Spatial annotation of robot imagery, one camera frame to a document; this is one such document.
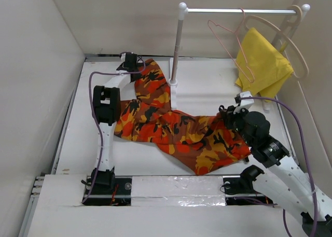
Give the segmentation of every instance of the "vertical pole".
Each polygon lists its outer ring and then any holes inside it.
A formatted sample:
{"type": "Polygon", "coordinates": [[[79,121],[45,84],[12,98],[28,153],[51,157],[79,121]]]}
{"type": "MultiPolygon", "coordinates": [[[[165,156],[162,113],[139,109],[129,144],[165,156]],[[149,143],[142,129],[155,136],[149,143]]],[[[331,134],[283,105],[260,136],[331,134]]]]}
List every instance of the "vertical pole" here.
{"type": "Polygon", "coordinates": [[[180,42],[181,42],[183,20],[185,19],[185,14],[187,13],[187,5],[186,5],[186,3],[182,2],[178,5],[178,8],[179,8],[179,14],[178,14],[178,22],[177,22],[175,48],[174,48],[172,77],[169,80],[170,85],[175,85],[177,83],[176,82],[176,70],[177,70],[177,62],[178,62],[178,51],[179,51],[180,42]]]}

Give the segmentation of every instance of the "cable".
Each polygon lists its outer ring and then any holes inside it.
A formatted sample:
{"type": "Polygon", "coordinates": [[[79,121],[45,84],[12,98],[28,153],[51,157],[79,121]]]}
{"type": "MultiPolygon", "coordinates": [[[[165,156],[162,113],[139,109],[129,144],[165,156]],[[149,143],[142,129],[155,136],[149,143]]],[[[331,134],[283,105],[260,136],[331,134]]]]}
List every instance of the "cable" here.
{"type": "Polygon", "coordinates": [[[283,218],[284,226],[285,226],[285,229],[286,229],[286,232],[287,232],[288,236],[292,237],[291,233],[289,232],[287,222],[286,222],[286,210],[282,210],[282,218],[283,218]]]}
{"type": "MultiPolygon", "coordinates": [[[[229,195],[229,196],[234,195],[234,194],[227,194],[226,192],[222,191],[222,188],[225,188],[225,186],[222,185],[222,186],[219,188],[219,190],[220,190],[222,193],[224,193],[224,194],[226,194],[226,195],[229,195]]],[[[264,206],[276,206],[276,205],[277,205],[277,204],[275,204],[275,203],[263,203],[263,202],[259,201],[258,199],[255,199],[255,198],[252,198],[252,197],[233,197],[233,198],[234,198],[234,200],[236,200],[236,199],[242,199],[242,200],[245,200],[245,201],[247,201],[247,202],[249,202],[249,203],[253,203],[253,204],[256,204],[256,205],[264,205],[264,206]]]]}
{"type": "Polygon", "coordinates": [[[102,133],[102,130],[100,129],[100,126],[99,126],[99,123],[98,123],[98,120],[97,120],[97,117],[95,115],[95,112],[94,112],[94,109],[93,109],[93,101],[92,101],[92,76],[95,75],[95,74],[98,74],[98,75],[108,75],[108,76],[113,76],[113,75],[130,75],[130,74],[140,74],[141,72],[143,72],[146,68],[146,64],[142,58],[142,56],[137,56],[142,62],[143,62],[143,69],[141,71],[137,71],[137,72],[126,72],[126,73],[102,73],[102,72],[92,72],[89,76],[89,101],[90,101],[90,108],[91,108],[91,112],[92,112],[92,117],[94,119],[94,123],[98,129],[98,132],[99,132],[99,135],[100,135],[100,152],[99,152],[99,159],[98,159],[98,163],[97,163],[97,166],[95,168],[95,173],[94,173],[94,176],[93,176],[93,179],[92,179],[92,182],[91,182],[91,186],[90,186],[90,190],[87,194],[87,196],[83,199],[82,203],[85,203],[86,200],[90,197],[91,193],[92,193],[92,189],[93,189],[93,186],[95,184],[95,180],[97,178],[97,173],[98,173],[98,170],[99,170],[99,166],[100,166],[100,163],[101,163],[101,160],[102,160],[102,155],[103,155],[103,148],[104,148],[104,138],[103,138],[103,133],[102,133]]]}
{"type": "MultiPolygon", "coordinates": [[[[309,158],[308,158],[308,154],[307,154],[305,138],[303,136],[303,130],[302,130],[300,120],[298,119],[295,112],[290,107],[288,107],[286,104],[284,104],[283,102],[278,101],[276,99],[272,99],[272,98],[269,98],[269,97],[243,97],[243,98],[240,98],[240,100],[252,100],[252,99],[254,99],[254,100],[268,100],[268,101],[273,101],[273,102],[276,102],[276,103],[282,105],[293,115],[293,117],[294,117],[294,119],[297,123],[297,126],[299,128],[299,132],[300,132],[301,142],[302,142],[303,154],[304,154],[304,157],[305,157],[307,171],[308,171],[308,175],[309,175],[310,187],[311,187],[311,191],[312,191],[312,199],[313,199],[313,205],[314,205],[314,217],[313,217],[312,230],[311,230],[311,233],[310,233],[309,236],[314,237],[315,233],[316,233],[317,221],[318,221],[317,195],[316,195],[316,192],[315,192],[315,183],[313,181],[313,177],[312,177],[312,173],[311,173],[311,167],[310,167],[309,158]]],[[[289,237],[292,237],[291,234],[289,233],[289,229],[288,229],[287,224],[286,224],[285,216],[286,216],[286,214],[283,213],[285,229],[286,229],[286,232],[288,233],[289,237]]]]}
{"type": "Polygon", "coordinates": [[[255,198],[251,198],[251,197],[234,197],[234,199],[242,199],[242,200],[245,200],[247,202],[250,202],[250,203],[254,203],[256,205],[264,205],[264,206],[276,206],[277,204],[276,203],[263,203],[261,201],[259,201],[258,199],[255,199],[255,198]]]}

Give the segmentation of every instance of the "white table surface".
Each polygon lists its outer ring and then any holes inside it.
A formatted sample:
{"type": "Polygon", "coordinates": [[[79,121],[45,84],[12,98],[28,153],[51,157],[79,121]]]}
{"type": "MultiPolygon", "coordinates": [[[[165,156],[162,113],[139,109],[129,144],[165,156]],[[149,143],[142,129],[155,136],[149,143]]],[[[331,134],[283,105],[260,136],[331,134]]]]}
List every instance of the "white table surface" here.
{"type": "MultiPolygon", "coordinates": [[[[169,78],[169,60],[157,61],[166,79],[169,78]]],[[[60,152],[57,174],[91,174],[97,157],[97,129],[91,116],[88,99],[88,78],[93,71],[112,73],[119,61],[84,63],[73,108],[60,152]]],[[[180,59],[177,70],[178,109],[192,115],[215,115],[219,105],[235,104],[234,97],[241,92],[234,85],[237,71],[230,59],[180,59]]],[[[95,75],[92,87],[103,85],[109,76],[95,75]]],[[[135,98],[134,84],[121,92],[122,100],[135,98]]],[[[271,123],[270,134],[290,149],[287,134],[275,104],[265,113],[262,102],[251,110],[264,113],[271,123]]],[[[193,171],[177,159],[160,151],[153,143],[136,143],[114,138],[116,175],[193,175],[193,171]]],[[[250,156],[243,161],[221,168],[210,175],[240,174],[248,165],[261,166],[250,156]]]]}

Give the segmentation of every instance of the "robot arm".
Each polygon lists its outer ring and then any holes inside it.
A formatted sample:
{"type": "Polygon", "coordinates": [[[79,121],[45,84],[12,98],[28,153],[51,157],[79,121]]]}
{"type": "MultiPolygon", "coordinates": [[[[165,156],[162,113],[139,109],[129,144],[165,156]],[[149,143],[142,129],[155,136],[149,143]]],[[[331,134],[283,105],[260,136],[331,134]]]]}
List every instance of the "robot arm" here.
{"type": "Polygon", "coordinates": [[[90,185],[94,177],[94,189],[115,189],[115,171],[113,160],[113,138],[117,121],[120,119],[120,91],[125,85],[135,81],[140,75],[138,71],[137,54],[126,52],[121,55],[123,63],[117,68],[117,74],[103,86],[93,89],[93,110],[96,121],[101,129],[98,136],[98,151],[91,178],[86,185],[90,185]]]}
{"type": "MultiPolygon", "coordinates": [[[[288,150],[269,135],[270,123],[257,111],[248,111],[253,100],[242,101],[241,93],[235,99],[237,107],[220,107],[219,111],[227,129],[237,131],[251,147],[254,158],[263,164],[265,171],[251,165],[241,173],[241,179],[247,186],[271,198],[275,203],[297,219],[306,234],[310,234],[313,218],[313,192],[307,175],[300,169],[288,150]],[[271,179],[269,172],[280,180],[271,179]]],[[[315,186],[318,205],[318,224],[315,236],[331,236],[332,200],[315,186]]]]}

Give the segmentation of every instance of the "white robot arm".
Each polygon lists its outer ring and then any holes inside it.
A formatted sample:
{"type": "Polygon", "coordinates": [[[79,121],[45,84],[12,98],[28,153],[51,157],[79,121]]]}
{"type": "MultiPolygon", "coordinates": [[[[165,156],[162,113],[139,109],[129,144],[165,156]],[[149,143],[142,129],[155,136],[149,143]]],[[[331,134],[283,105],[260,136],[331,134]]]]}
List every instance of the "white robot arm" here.
{"type": "Polygon", "coordinates": [[[237,131],[251,147],[254,158],[263,164],[265,170],[251,165],[241,173],[241,184],[268,196],[274,203],[289,212],[302,225],[308,236],[332,236],[332,200],[316,185],[312,191],[310,179],[288,150],[269,135],[270,123],[257,111],[248,111],[254,103],[249,92],[240,93],[236,98],[238,106],[220,107],[228,129],[237,131]],[[271,179],[272,172],[280,180],[271,179]]]}

